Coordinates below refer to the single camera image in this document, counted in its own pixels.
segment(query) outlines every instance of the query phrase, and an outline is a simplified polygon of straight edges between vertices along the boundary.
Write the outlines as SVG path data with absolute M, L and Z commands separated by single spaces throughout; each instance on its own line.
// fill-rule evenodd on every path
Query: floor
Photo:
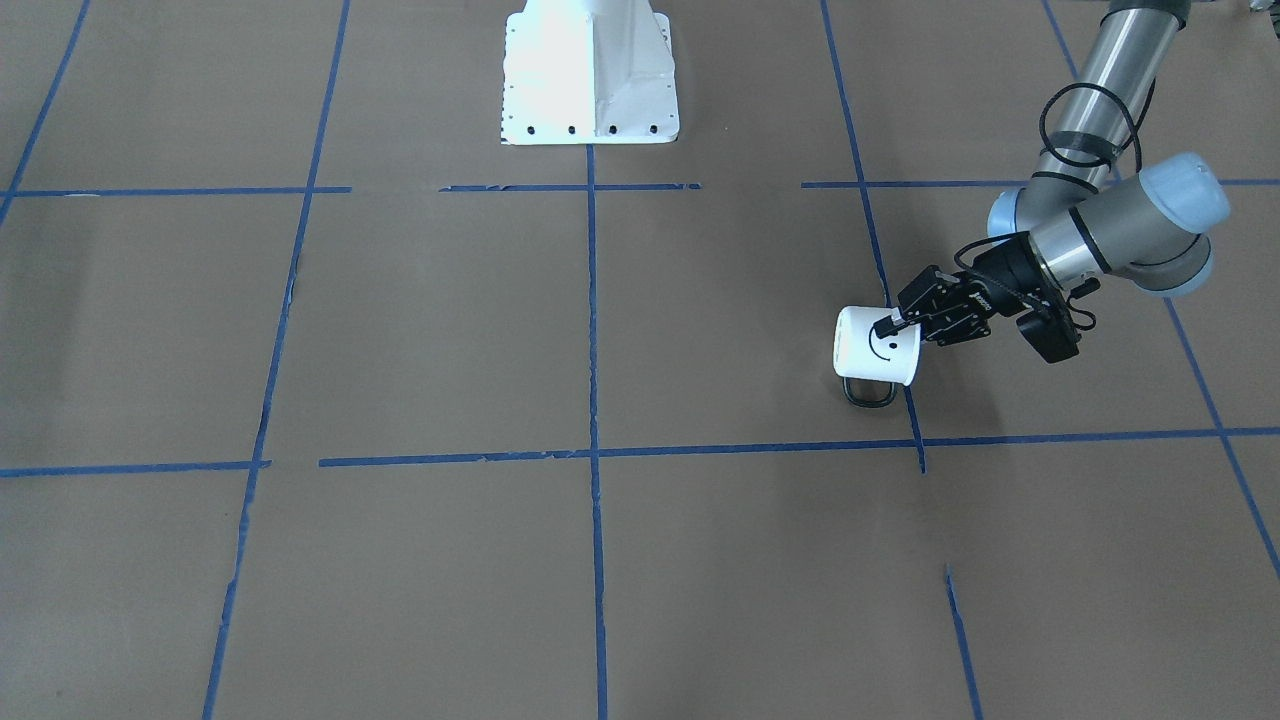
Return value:
M 1210 284 L 867 411 L 836 313 L 982 237 L 1103 5 L 658 0 L 681 140 L 516 149 L 521 5 L 0 8 L 0 717 L 1274 717 L 1265 13 L 1143 135 Z

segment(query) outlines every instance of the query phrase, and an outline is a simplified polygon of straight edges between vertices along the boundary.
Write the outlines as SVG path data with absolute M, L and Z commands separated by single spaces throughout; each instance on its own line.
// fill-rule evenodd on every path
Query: silver arm segment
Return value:
M 1130 119 L 1140 117 L 1138 109 L 1146 109 L 1160 64 L 1189 12 L 1190 0 L 1112 0 L 1075 83 L 1083 87 L 1064 96 L 1065 109 L 1048 133 L 1052 151 L 1041 152 L 1025 188 L 1006 193 L 993 208 L 992 234 L 1029 231 L 1043 265 L 1062 290 L 1115 274 L 1156 295 L 1181 295 L 1212 270 L 1212 249 L 1203 232 L 1221 219 L 1219 214 L 1225 217 L 1228 204 L 1203 160 L 1183 158 L 1161 165 L 1164 170 L 1147 172 L 1161 182 L 1130 178 L 1100 193 L 1130 142 L 1132 128 L 1116 100 Z M 1176 191 L 1179 184 L 1198 195 Z M 1204 211 L 1194 211 L 1197 205 Z M 1001 213 L 1004 219 L 997 218 Z M 1198 222 L 1178 219 L 1187 215 Z

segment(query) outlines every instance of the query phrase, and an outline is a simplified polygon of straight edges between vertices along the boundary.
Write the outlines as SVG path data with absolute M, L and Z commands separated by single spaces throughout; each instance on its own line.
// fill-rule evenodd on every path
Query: black cable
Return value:
M 1012 240 L 1012 238 L 1018 237 L 1019 234 L 1021 234 L 1021 233 L 1016 233 L 1015 232 L 1015 233 L 1000 234 L 1000 236 L 996 236 L 996 237 L 988 237 L 988 238 L 984 238 L 984 240 L 970 242 L 969 245 L 965 245 L 960 250 L 956 250 L 956 254 L 951 259 L 955 261 L 955 264 L 961 270 L 969 273 L 970 275 L 978 278 L 979 281 L 983 281 L 983 282 L 987 282 L 987 283 L 991 283 L 991 284 L 998 287 L 1000 290 L 1007 292 L 1009 295 L 1012 295 L 1023 305 L 1025 305 L 1028 310 L 1036 310 L 1037 306 L 1044 306 L 1046 302 L 1043 300 L 1038 299 L 1038 297 L 1027 295 L 1025 292 L 1016 291 L 1016 290 L 1006 286 L 1005 283 L 997 281 L 996 278 L 993 278 L 993 277 L 991 277 L 991 275 L 988 275 L 986 273 L 982 273 L 979 270 L 975 270 L 973 268 L 973 265 L 970 265 L 970 264 L 968 264 L 968 263 L 964 261 L 964 254 L 969 252 L 970 250 L 973 250 L 975 247 L 982 247 L 983 245 L 996 245 L 996 243 L 1006 241 L 1006 240 Z
M 1041 135 L 1041 142 L 1044 143 L 1044 151 L 1052 155 L 1055 160 L 1062 163 L 1064 165 L 1070 165 L 1073 168 L 1089 169 L 1089 168 L 1101 168 L 1102 165 L 1111 165 L 1111 161 L 1105 158 L 1098 158 L 1092 163 L 1082 163 L 1079 160 L 1071 160 L 1070 158 L 1059 152 L 1057 149 L 1053 147 L 1053 142 L 1048 138 L 1048 131 L 1046 129 L 1048 113 L 1053 108 L 1053 105 L 1062 99 L 1064 95 L 1071 92 L 1073 90 L 1092 90 L 1094 92 L 1101 94 L 1107 100 L 1115 102 L 1116 108 L 1120 110 L 1120 114 L 1124 117 L 1125 126 L 1129 129 L 1129 138 L 1125 140 L 1124 145 L 1120 146 L 1120 150 L 1123 151 L 1124 149 L 1133 145 L 1133 161 L 1135 165 L 1134 172 L 1135 173 L 1142 172 L 1142 141 L 1138 140 L 1138 123 L 1134 122 L 1133 114 L 1129 113 L 1129 106 L 1125 105 L 1124 99 L 1121 99 L 1119 95 L 1093 82 L 1073 82 L 1062 87 L 1062 90 L 1059 90 L 1056 94 L 1053 94 L 1053 97 L 1050 97 L 1048 102 L 1044 104 L 1044 109 L 1041 110 L 1041 117 L 1039 117 L 1039 135 Z M 1143 119 L 1146 119 L 1147 110 L 1151 108 L 1151 99 L 1153 96 L 1155 96 L 1155 83 L 1152 83 L 1152 87 L 1147 91 L 1147 102 L 1144 104 L 1142 111 Z
M 888 383 L 888 395 L 886 395 L 879 400 L 863 400 L 856 395 L 854 395 L 854 388 L 849 387 L 849 378 L 840 378 L 840 379 L 842 380 L 841 387 L 845 391 L 845 400 L 847 400 L 850 405 L 854 405 L 856 407 L 865 407 L 867 410 L 878 410 L 881 407 L 888 407 L 890 405 L 893 404 L 893 400 L 897 397 L 897 383 Z
M 1078 315 L 1084 315 L 1085 318 L 1089 319 L 1089 324 L 1088 325 L 1082 325 L 1080 323 L 1076 323 L 1075 320 L 1071 320 L 1071 327 L 1074 327 L 1075 329 L 1080 331 L 1082 333 L 1087 333 L 1087 332 L 1092 331 L 1093 328 L 1098 327 L 1098 316 L 1097 315 L 1094 315 L 1093 313 L 1089 313 L 1088 310 L 1082 310 L 1082 309 L 1076 307 L 1075 305 L 1071 305 L 1071 301 L 1073 301 L 1073 299 L 1070 299 L 1070 297 L 1066 300 L 1068 309 L 1071 310 L 1073 313 L 1078 314 Z

